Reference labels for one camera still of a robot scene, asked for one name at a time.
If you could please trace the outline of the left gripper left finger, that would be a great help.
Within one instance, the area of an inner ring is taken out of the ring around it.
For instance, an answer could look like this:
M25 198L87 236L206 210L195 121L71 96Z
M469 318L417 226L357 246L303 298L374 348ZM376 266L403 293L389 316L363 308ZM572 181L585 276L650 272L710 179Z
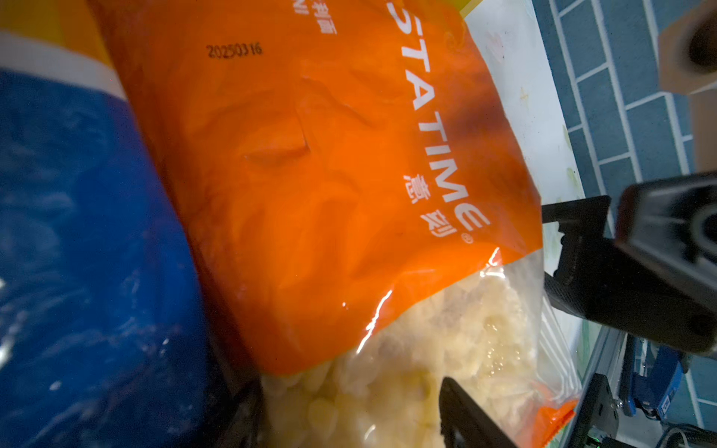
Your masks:
M263 390L259 380L247 383L233 398L216 447L255 448L260 446L263 424Z

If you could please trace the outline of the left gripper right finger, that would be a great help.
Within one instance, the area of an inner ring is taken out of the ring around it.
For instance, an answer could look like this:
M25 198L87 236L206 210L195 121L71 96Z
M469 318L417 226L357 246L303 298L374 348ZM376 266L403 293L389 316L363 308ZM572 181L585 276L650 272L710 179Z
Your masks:
M444 446L516 448L513 441L471 398L460 384L444 377L439 393Z

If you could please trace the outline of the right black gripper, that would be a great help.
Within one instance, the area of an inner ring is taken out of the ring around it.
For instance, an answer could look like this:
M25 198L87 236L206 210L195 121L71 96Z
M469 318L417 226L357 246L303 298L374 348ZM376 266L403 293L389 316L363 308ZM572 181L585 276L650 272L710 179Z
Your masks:
M558 224L558 268L545 276L554 307L696 355L716 352L716 175L634 184L611 199L545 205Z

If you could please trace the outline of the blue shell pasta bag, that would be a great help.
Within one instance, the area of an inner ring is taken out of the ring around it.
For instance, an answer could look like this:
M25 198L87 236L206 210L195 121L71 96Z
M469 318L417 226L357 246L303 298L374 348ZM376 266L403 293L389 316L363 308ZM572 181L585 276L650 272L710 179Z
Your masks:
M1 5L1 444L208 447L190 248L86 3Z

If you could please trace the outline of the orange pasta bag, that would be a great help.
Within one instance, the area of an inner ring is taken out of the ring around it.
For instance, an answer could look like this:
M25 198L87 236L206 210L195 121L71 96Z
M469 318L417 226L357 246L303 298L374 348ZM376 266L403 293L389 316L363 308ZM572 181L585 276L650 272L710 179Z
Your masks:
M541 374L541 198L446 1L93 1L262 447L446 447L454 380L505 445Z

